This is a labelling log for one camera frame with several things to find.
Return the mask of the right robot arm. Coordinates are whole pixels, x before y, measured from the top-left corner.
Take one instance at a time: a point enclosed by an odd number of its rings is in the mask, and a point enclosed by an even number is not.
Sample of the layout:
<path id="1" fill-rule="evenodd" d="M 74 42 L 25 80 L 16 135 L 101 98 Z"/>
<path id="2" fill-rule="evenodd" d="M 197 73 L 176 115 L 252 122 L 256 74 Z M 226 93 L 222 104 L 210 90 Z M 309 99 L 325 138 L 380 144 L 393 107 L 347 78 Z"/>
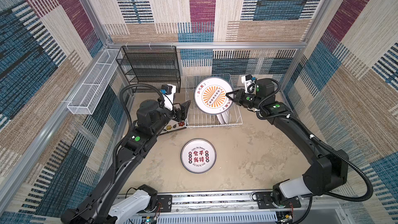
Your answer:
<path id="1" fill-rule="evenodd" d="M 315 136 L 300 125 L 291 109 L 275 100 L 280 90 L 276 80 L 257 80 L 252 77 L 248 77 L 248 80 L 246 89 L 230 91 L 226 94 L 227 98 L 281 130 L 310 164 L 302 176 L 273 186 L 273 204 L 280 207 L 297 196 L 322 196 L 345 184 L 348 164 L 344 160 L 348 155 L 342 150 L 316 144 Z"/>

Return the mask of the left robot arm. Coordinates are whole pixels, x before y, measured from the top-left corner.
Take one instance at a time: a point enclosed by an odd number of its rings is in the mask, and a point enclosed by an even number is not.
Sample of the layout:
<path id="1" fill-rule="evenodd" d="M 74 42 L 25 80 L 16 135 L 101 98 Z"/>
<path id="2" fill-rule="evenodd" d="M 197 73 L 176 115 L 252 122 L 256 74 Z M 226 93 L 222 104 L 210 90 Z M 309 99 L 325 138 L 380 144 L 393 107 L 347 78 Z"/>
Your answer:
<path id="1" fill-rule="evenodd" d="M 137 120 L 113 152 L 113 163 L 97 186 L 75 209 L 67 209 L 61 216 L 64 224 L 123 224 L 134 214 L 153 211 L 157 205 L 157 191 L 147 185 L 115 204 L 127 179 L 146 158 L 162 130 L 171 120 L 186 119 L 191 102 L 179 108 L 162 108 L 155 100 L 146 100 L 137 110 Z"/>

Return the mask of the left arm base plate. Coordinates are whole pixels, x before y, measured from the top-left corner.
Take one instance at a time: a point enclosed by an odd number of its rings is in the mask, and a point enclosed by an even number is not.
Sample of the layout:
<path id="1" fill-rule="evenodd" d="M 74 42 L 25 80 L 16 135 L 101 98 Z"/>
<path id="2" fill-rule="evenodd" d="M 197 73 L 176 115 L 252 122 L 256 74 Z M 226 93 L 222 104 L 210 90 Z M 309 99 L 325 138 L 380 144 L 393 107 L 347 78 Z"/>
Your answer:
<path id="1" fill-rule="evenodd" d="M 151 196 L 149 204 L 145 210 L 149 213 L 169 213 L 172 211 L 172 203 L 172 195 Z"/>

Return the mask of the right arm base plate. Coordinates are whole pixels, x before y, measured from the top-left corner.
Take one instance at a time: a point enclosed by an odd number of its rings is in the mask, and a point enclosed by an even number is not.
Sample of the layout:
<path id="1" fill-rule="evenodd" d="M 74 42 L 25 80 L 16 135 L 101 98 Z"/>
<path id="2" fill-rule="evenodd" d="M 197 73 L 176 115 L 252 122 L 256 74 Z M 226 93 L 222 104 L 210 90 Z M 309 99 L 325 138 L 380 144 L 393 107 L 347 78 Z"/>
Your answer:
<path id="1" fill-rule="evenodd" d="M 259 209 L 300 208 L 302 206 L 298 197 L 282 198 L 279 203 L 276 203 L 271 191 L 254 192 L 251 198 L 257 203 Z"/>

